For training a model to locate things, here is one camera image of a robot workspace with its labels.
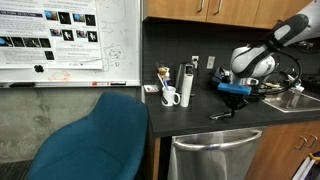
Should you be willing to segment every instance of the paper towel roll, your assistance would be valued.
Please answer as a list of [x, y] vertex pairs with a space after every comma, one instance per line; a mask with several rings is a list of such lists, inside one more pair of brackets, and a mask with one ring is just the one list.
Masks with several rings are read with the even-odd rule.
[[182, 107], [188, 107], [189, 105], [190, 93], [192, 88], [192, 80], [193, 80], [192, 74], [184, 75], [182, 87], [181, 87], [181, 102], [180, 102], [180, 106]]

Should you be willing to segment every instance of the white mug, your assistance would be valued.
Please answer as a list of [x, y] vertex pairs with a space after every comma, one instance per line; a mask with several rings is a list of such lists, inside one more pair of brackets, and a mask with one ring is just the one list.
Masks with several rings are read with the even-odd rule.
[[162, 88], [163, 96], [161, 97], [161, 104], [164, 106], [173, 106], [178, 105], [180, 103], [180, 95], [176, 93], [176, 88], [172, 86], [168, 86], [168, 90], [163, 87]]

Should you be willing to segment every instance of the wooden cabinet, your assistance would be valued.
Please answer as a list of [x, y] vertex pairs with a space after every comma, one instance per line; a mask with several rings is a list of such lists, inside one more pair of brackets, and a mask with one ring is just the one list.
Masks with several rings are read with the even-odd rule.
[[319, 124], [315, 121], [268, 127], [246, 179], [291, 179], [308, 153], [320, 151]]
[[205, 22], [208, 0], [145, 0], [148, 17]]
[[253, 27], [271, 29], [278, 20], [284, 21], [297, 14], [312, 0], [260, 0]]
[[144, 16], [271, 29], [312, 0], [144, 0]]
[[210, 0], [206, 22], [252, 26], [259, 0]]

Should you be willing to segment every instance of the electrical outlet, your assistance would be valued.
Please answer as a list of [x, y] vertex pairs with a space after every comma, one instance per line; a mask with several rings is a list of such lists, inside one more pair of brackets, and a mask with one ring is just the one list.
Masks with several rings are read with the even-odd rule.
[[194, 65], [194, 68], [198, 68], [198, 61], [199, 61], [199, 56], [192, 56], [191, 57], [191, 63]]
[[215, 59], [216, 59], [216, 57], [214, 57], [214, 56], [208, 57], [207, 69], [213, 69]]

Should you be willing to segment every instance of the cup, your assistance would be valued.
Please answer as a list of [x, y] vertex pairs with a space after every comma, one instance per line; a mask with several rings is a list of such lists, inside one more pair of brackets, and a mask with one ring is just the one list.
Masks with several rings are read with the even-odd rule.
[[161, 104], [164, 106], [173, 106], [178, 105], [180, 103], [180, 95], [176, 93], [176, 88], [172, 86], [168, 86], [168, 90], [163, 87], [162, 88], [163, 95], [161, 97]]
[[156, 63], [157, 71], [160, 75], [160, 77], [163, 79], [166, 76], [166, 72], [169, 69], [172, 69], [173, 64], [166, 62], [166, 61], [158, 61]]

